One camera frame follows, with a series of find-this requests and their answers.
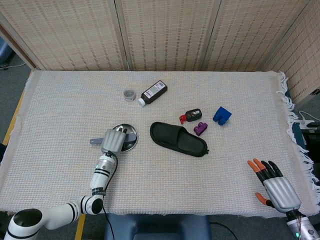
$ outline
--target black cable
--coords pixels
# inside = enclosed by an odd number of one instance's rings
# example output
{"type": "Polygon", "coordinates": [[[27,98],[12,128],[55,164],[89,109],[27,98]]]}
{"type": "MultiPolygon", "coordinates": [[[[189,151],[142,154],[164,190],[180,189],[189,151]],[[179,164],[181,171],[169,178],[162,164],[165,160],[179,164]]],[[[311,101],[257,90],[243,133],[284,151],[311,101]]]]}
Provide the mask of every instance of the black cable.
{"type": "MultiPolygon", "coordinates": [[[[113,152],[111,152],[111,151],[108,151],[108,152],[106,153],[106,155],[111,155],[111,156],[113,156],[113,157],[115,158],[115,168],[114,168],[114,171],[113,171],[111,177],[109,178],[108,183],[107,183],[106,186],[105,186],[105,189],[104,189],[105,191],[107,190],[107,188],[108,188],[108,186],[109,186],[109,183],[111,182],[111,180],[112,180],[112,178],[114,177],[114,175],[115,175],[115,173],[116,173],[116,171],[117,171],[117,168],[118,168],[118,158],[117,158],[117,156],[116,156],[115,154],[113,154],[113,152]]],[[[107,212],[106,212],[106,210],[105,210],[105,206],[104,206],[103,204],[102,204],[102,209],[103,209],[103,211],[104,211],[105,219],[106,219],[106,221],[108,222],[108,224],[109,224],[109,226],[110,226],[111,233],[112,233],[112,238],[113,238],[113,240],[115,240],[115,233],[114,233],[114,230],[113,230],[113,228],[112,228],[111,222],[109,221],[107,212]]]]}
{"type": "Polygon", "coordinates": [[[113,240],[115,240],[115,233],[114,233],[114,230],[112,229],[111,222],[109,221],[109,218],[108,218],[108,216],[107,216],[107,212],[106,212],[105,207],[104,207],[103,204],[102,204],[102,209],[103,209],[103,211],[104,211],[104,215],[105,215],[106,221],[108,222],[108,224],[109,224],[109,226],[110,226],[111,233],[112,233],[112,238],[113,238],[113,240]]]}
{"type": "Polygon", "coordinates": [[[238,238],[236,237],[236,235],[234,234],[234,232],[231,231],[230,228],[228,228],[226,225],[223,225],[223,224],[221,224],[221,223],[219,223],[219,222],[215,222],[215,221],[209,222],[209,224],[216,224],[216,225],[220,225],[220,226],[222,226],[222,227],[225,227],[225,228],[228,229],[229,232],[234,236],[234,238],[235,238],[236,240],[238,240],[238,238]]]}

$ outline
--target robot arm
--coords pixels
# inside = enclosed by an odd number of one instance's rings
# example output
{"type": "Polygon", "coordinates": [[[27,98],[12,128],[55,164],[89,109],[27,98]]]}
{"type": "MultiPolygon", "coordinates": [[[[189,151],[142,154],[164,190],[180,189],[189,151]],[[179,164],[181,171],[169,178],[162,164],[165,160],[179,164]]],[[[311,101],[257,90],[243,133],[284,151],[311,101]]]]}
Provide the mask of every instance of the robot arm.
{"type": "Polygon", "coordinates": [[[91,196],[86,195],[79,202],[70,202],[53,208],[32,208],[17,212],[9,223],[4,240],[35,240],[42,226],[53,230],[76,221],[80,214],[103,213],[103,198],[115,173],[114,171],[111,174],[115,160],[116,167],[118,165],[117,154],[122,149],[126,132],[126,129],[118,131],[108,129],[105,133],[101,145],[103,155],[99,158],[90,184],[91,196]]]}
{"type": "Polygon", "coordinates": [[[256,173],[263,184],[269,198],[264,198],[260,193],[255,196],[258,200],[269,207],[275,208],[280,213],[286,214],[286,224],[295,237],[302,240],[320,240],[315,228],[309,219],[299,212],[301,201],[290,184],[289,180],[283,176],[275,163],[269,161],[259,161],[253,159],[247,163],[256,173]]]}

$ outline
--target silver plate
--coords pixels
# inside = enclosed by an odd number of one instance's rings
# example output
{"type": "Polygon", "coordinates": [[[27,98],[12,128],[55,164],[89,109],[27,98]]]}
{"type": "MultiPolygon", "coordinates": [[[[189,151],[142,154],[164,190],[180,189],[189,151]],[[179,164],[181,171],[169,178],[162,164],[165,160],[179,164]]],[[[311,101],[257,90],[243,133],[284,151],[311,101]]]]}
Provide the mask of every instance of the silver plate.
{"type": "Polygon", "coordinates": [[[126,152],[126,151],[129,151],[129,150],[133,149],[135,147],[135,145],[137,144],[137,142],[138,142],[138,132],[137,132],[137,130],[135,129],[134,126],[131,126],[130,124],[126,124],[126,123],[119,124],[119,125],[115,126],[113,129],[114,130],[119,130],[120,128],[127,129],[127,132],[126,132],[127,134],[135,134],[135,136],[136,136],[136,140],[135,141],[125,142],[123,144],[121,152],[126,152]]]}

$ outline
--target gray carpet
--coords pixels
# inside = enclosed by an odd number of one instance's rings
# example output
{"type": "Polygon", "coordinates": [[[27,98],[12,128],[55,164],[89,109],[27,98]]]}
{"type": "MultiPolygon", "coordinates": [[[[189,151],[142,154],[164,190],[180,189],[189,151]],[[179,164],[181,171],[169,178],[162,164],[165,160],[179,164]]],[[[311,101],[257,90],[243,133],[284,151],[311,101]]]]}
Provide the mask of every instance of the gray carpet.
{"type": "MultiPolygon", "coordinates": [[[[10,61],[10,65],[19,65],[22,60],[18,56],[14,56],[10,61]]],[[[19,102],[21,93],[24,89],[26,80],[29,76],[30,69],[24,65],[22,67],[9,68],[8,70],[0,69],[0,140],[5,137],[8,126],[19,102]]],[[[300,110],[306,111],[315,117],[320,118],[320,94],[308,104],[302,106],[300,110]]],[[[0,231],[5,231],[8,227],[11,216],[6,212],[0,212],[0,231]]],[[[320,222],[320,215],[310,217],[313,224],[320,222]]],[[[235,215],[214,215],[211,217],[212,222],[218,222],[228,226],[238,240],[294,240],[287,228],[285,219],[262,217],[242,217],[235,215]]],[[[104,215],[87,215],[82,234],[84,240],[103,239],[106,226],[104,215]]],[[[55,230],[47,230],[42,228],[39,231],[39,240],[72,240],[75,237],[77,222],[63,226],[55,230]]],[[[220,225],[211,225],[211,233],[213,240],[233,240],[235,239],[231,233],[220,225]]]]}

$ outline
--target white cable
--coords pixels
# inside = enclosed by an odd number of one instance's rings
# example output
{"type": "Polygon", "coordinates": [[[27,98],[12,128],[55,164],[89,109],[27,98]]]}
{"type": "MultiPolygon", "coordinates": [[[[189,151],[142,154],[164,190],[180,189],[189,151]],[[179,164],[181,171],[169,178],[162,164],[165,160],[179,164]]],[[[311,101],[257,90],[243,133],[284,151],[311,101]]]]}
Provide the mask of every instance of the white cable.
{"type": "Polygon", "coordinates": [[[9,68],[15,68],[15,67],[21,67],[23,65],[26,65],[26,63],[23,63],[21,65],[16,65],[16,66],[6,66],[6,67],[0,67],[0,69],[9,69],[9,68]]]}
{"type": "Polygon", "coordinates": [[[309,114],[309,113],[307,113],[307,112],[305,112],[305,111],[299,111],[299,114],[301,115],[302,120],[303,120],[304,122],[306,121],[306,119],[305,119],[305,117],[304,117],[301,113],[307,114],[307,115],[309,115],[311,118],[313,118],[313,119],[315,119],[315,120],[317,120],[317,121],[320,121],[320,119],[312,116],[311,114],[309,114]]]}

